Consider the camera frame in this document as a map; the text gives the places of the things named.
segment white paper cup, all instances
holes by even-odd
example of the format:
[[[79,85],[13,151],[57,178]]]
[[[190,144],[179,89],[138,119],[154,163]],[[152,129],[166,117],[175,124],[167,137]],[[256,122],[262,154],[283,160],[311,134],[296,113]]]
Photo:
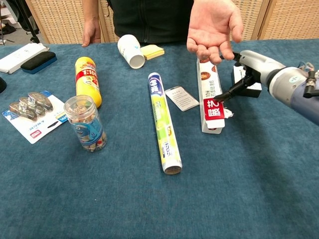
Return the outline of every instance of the white paper cup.
[[[133,69],[141,68],[145,63],[141,46],[133,35],[124,35],[118,41],[118,49],[127,63]]]

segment person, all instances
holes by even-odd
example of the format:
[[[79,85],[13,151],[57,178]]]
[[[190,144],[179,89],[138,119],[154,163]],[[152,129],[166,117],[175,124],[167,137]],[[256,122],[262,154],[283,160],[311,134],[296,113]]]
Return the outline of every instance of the person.
[[[185,41],[189,52],[214,64],[232,60],[229,39],[242,41],[240,9],[232,0],[107,0],[113,10],[115,34],[134,35],[139,42]],[[82,0],[83,47],[101,42],[98,0]]]

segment yellow sticky note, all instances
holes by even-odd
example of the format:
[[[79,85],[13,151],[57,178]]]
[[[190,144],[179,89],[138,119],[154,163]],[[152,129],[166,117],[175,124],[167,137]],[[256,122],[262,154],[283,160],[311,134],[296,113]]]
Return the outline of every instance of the yellow sticky note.
[[[160,48],[154,44],[142,47],[141,51],[147,60],[150,60],[150,59],[157,57],[157,56],[164,55],[164,49]]]

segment black shirt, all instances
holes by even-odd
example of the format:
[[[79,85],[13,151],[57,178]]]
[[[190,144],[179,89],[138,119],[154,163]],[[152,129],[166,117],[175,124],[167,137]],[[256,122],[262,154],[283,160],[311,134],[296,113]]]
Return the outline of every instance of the black shirt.
[[[139,42],[186,41],[193,0],[107,0],[114,12],[115,34]]]

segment plastic jar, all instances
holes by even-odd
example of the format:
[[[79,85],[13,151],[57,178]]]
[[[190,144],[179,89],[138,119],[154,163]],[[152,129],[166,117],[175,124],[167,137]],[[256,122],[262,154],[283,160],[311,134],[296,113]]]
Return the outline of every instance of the plastic jar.
[[[106,145],[106,131],[92,97],[74,96],[64,104],[64,111],[85,150],[95,152]]]

